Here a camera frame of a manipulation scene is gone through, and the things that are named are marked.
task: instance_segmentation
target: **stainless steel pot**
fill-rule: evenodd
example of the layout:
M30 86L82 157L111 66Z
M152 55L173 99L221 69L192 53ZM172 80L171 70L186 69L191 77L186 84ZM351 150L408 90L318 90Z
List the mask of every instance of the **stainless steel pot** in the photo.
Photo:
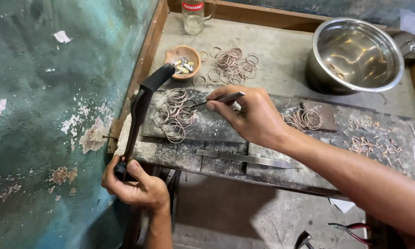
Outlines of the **stainless steel pot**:
M335 18L323 22L314 33L306 78L317 92L383 92L398 84L403 73L399 47L368 22Z

